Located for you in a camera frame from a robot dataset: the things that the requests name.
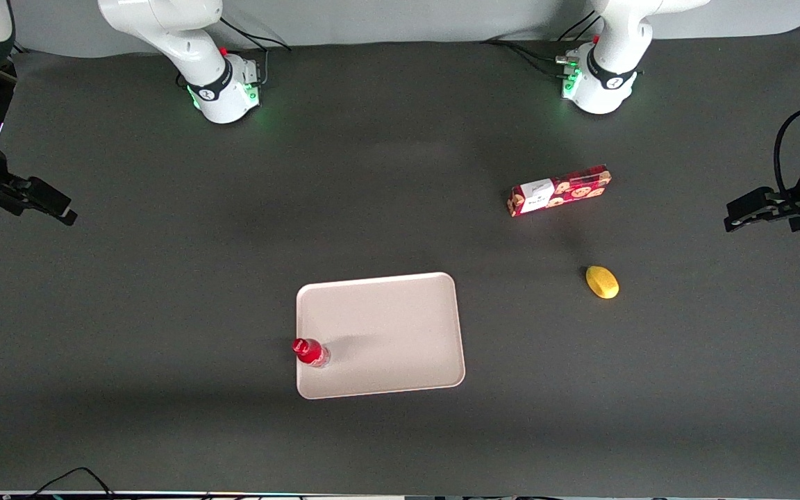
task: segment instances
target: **yellow fruit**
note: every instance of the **yellow fruit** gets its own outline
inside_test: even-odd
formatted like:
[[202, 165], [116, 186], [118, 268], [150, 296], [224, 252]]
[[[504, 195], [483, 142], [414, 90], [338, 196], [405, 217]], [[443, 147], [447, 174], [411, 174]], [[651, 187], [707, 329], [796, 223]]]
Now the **yellow fruit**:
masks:
[[585, 281], [591, 291], [602, 299], [611, 299], [619, 294], [619, 281], [607, 268], [591, 266], [585, 272]]

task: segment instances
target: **plastic tray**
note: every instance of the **plastic tray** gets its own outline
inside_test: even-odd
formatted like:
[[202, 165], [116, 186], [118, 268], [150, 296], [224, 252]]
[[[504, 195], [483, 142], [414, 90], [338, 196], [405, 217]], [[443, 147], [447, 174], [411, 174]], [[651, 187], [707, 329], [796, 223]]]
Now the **plastic tray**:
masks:
[[455, 282], [444, 272], [305, 285], [297, 336], [331, 352], [325, 367], [296, 360], [307, 399], [454, 387], [465, 377]]

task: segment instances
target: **cable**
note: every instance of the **cable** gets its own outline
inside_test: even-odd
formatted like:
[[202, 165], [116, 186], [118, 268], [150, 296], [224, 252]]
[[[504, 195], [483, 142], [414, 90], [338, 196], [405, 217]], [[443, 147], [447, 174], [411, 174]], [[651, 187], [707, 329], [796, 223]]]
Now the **cable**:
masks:
[[267, 37], [258, 37], [258, 35], [251, 35], [251, 34], [245, 32], [245, 31], [242, 31], [242, 29], [240, 29], [240, 28], [236, 28], [236, 26], [232, 25], [231, 23], [228, 22], [228, 20], [226, 20], [224, 18], [222, 18], [222, 22], [225, 25], [227, 25], [228, 28], [231, 28], [236, 33], [239, 33], [240, 35], [242, 35], [242, 37], [248, 38], [251, 42], [253, 42], [254, 44], [258, 45], [258, 47], [261, 47], [261, 50], [266, 51], [267, 49], [264, 48], [264, 45], [261, 45], [257, 41], [255, 41], [256, 38], [258, 40], [266, 40], [268, 42], [275, 42], [275, 44], [280, 45], [280, 47], [283, 47], [285, 50], [292, 51], [292, 47], [289, 47], [289, 45], [286, 45], [283, 42], [280, 42], [279, 40], [275, 40], [273, 38], [267, 38]]
[[511, 50], [521, 51], [522, 53], [529, 55], [533, 59], [547, 60], [550, 61], [550, 63], [552, 63], [555, 60], [555, 58], [553, 57], [545, 57], [544, 55], [534, 53], [534, 51], [531, 51], [530, 49], [524, 47], [524, 45], [515, 44], [514, 42], [509, 42], [507, 40], [499, 40], [498, 38], [490, 38], [489, 40], [484, 40], [481, 42], [481, 44], [499, 45], [499, 47], [508, 47]]
[[505, 40], [499, 40], [498, 38], [490, 38], [488, 40], [484, 40], [484, 41], [481, 42], [481, 44], [497, 45], [498, 47], [508, 48], [511, 51], [513, 51], [513, 53], [519, 55], [521, 57], [521, 59], [525, 60], [527, 64], [529, 64], [531, 67], [533, 67], [533, 69], [539, 71], [539, 73], [542, 73], [543, 75], [547, 75], [547, 76], [557, 76], [558, 75], [557, 73], [552, 73], [549, 70], [546, 70], [543, 67], [539, 66], [538, 64], [536, 64], [535, 61], [531, 60], [530, 57], [533, 57], [533, 59], [536, 59], [536, 60], [550, 60], [550, 61], [553, 61], [553, 59], [549, 59], [547, 57], [544, 57], [542, 55], [534, 53], [534, 51], [531, 51], [530, 49], [527, 49], [526, 47], [523, 47], [523, 45], [515, 44], [514, 42], [507, 42]]
[[520, 51], [520, 50], [518, 50], [517, 47], [512, 47], [511, 45], [504, 45], [504, 46], [508, 47], [509, 49], [511, 49], [511, 51], [513, 51], [513, 53], [519, 55], [521, 57], [521, 59], [525, 60], [527, 64], [529, 64], [536, 71], [539, 71], [539, 73], [542, 73], [543, 75], [547, 75], [547, 76], [556, 76], [556, 73], [552, 73], [549, 70], [544, 69], [542, 66], [539, 66], [538, 64], [536, 64], [535, 61], [533, 61], [530, 58], [526, 57], [525, 51]]
[[578, 32], [578, 35], [576, 35], [575, 40], [578, 40], [582, 37], [582, 35], [585, 35], [585, 32], [588, 31], [588, 29], [591, 28], [591, 26], [594, 26], [594, 23], [596, 23], [598, 19], [601, 19], [601, 16], [597, 16], [597, 18], [594, 18], [594, 20], [588, 23], [588, 26], [585, 26], [585, 29], [583, 29], [583, 31]]
[[782, 167], [780, 165], [780, 148], [783, 143], [783, 136], [786, 135], [786, 130], [790, 124], [797, 119], [797, 117], [800, 117], [800, 110], [792, 113], [790, 117], [786, 118], [786, 121], [783, 122], [782, 126], [780, 127], [780, 132], [777, 133], [777, 140], [774, 142], [774, 178], [776, 178], [777, 189], [780, 190], [780, 195], [783, 197], [783, 200], [786, 201], [792, 210], [800, 215], [800, 206], [796, 205], [792, 199], [792, 195], [790, 195], [790, 193], [786, 190], [786, 185], [783, 182]]
[[88, 475], [92, 476], [92, 478], [94, 478], [95, 481], [98, 481], [98, 484], [101, 485], [101, 488], [103, 488], [104, 493], [107, 494], [108, 500], [113, 500], [113, 496], [115, 494], [113, 492], [113, 490], [111, 490], [110, 487], [108, 487], [107, 484], [105, 484], [105, 482], [102, 481], [101, 478], [99, 478], [98, 475], [95, 474], [94, 472], [92, 472], [92, 470], [89, 469], [88, 467], [77, 467], [76, 469], [71, 469], [71, 471], [64, 472], [64, 474], [61, 474], [60, 476], [54, 478], [53, 480], [48, 481], [47, 483], [42, 485], [42, 487], [39, 487], [39, 490], [36, 490], [33, 493], [28, 494], [28, 496], [26, 496], [24, 498], [28, 499], [28, 498], [38, 497], [39, 494], [42, 493], [42, 491], [48, 490], [48, 487], [50, 487], [54, 483], [62, 480], [63, 478], [66, 478], [70, 474], [73, 474], [73, 472], [77, 472], [77, 471], [85, 471], [85, 472], [87, 472]]
[[584, 18], [579, 19], [578, 22], [575, 25], [570, 26], [567, 29], [567, 31], [565, 31], [564, 33], [562, 33], [562, 35], [560, 35], [560, 37], [558, 37], [558, 41], [563, 40], [564, 37], [566, 37], [566, 35], [569, 34], [569, 32], [571, 32], [574, 29], [576, 29], [576, 26], [581, 25], [583, 22], [586, 22], [588, 20], [588, 18], [591, 17], [592, 14], [594, 14], [594, 10], [591, 10], [591, 12], [589, 12], [587, 16], [584, 16]]
[[261, 79], [261, 82], [253, 83], [253, 86], [256, 86], [257, 88], [259, 88], [261, 85], [264, 85], [264, 83], [267, 83], [267, 73], [269, 73], [269, 72], [267, 72], [267, 63], [269, 62], [269, 59], [270, 59], [270, 51], [265, 51], [264, 52], [264, 77]]

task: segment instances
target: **red bottle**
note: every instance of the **red bottle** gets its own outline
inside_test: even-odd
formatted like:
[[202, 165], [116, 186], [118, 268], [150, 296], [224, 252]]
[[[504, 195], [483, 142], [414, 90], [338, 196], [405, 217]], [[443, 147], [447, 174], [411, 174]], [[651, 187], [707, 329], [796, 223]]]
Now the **red bottle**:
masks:
[[295, 339], [292, 350], [299, 361], [314, 368], [324, 367], [329, 362], [329, 349], [314, 339]]

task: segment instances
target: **white label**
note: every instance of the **white label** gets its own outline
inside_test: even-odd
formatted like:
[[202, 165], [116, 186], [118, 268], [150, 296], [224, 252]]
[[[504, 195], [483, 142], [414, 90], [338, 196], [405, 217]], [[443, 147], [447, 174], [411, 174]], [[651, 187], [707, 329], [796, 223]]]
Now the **white label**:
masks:
[[533, 212], [540, 208], [545, 208], [552, 195], [555, 194], [555, 183], [551, 179], [536, 181], [535, 183], [521, 184], [520, 190], [524, 191], [524, 205], [520, 208], [520, 213]]

